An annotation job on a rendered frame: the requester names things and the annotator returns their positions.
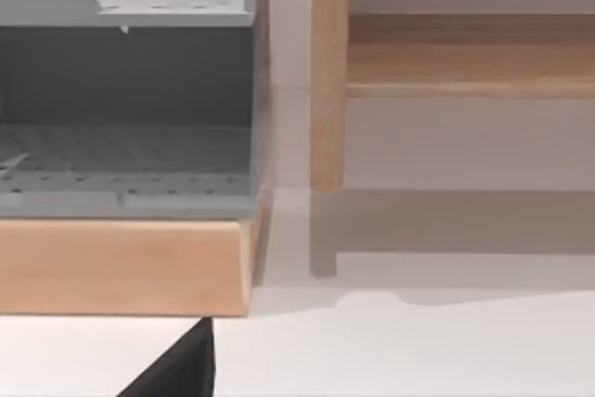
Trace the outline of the wooden open shelf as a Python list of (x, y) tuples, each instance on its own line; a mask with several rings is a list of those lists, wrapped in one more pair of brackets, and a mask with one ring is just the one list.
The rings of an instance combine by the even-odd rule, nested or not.
[(351, 13), (311, 0), (311, 187), (344, 184), (347, 101), (595, 100), (595, 12)]

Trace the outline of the pale wooden drawer front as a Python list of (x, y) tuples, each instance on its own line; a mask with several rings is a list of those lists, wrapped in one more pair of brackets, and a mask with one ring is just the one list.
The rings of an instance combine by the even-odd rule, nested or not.
[(0, 219), (0, 314), (244, 316), (271, 199), (240, 220)]

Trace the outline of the grey pierced drawer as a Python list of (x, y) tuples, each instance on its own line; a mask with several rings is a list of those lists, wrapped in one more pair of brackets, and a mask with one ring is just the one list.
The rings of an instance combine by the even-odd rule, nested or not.
[(269, 0), (0, 0), (0, 218), (257, 209)]

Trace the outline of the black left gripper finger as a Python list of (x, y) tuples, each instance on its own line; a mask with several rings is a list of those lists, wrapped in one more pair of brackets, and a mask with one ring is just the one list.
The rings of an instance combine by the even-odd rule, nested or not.
[(213, 320), (203, 318), (116, 397), (214, 397)]

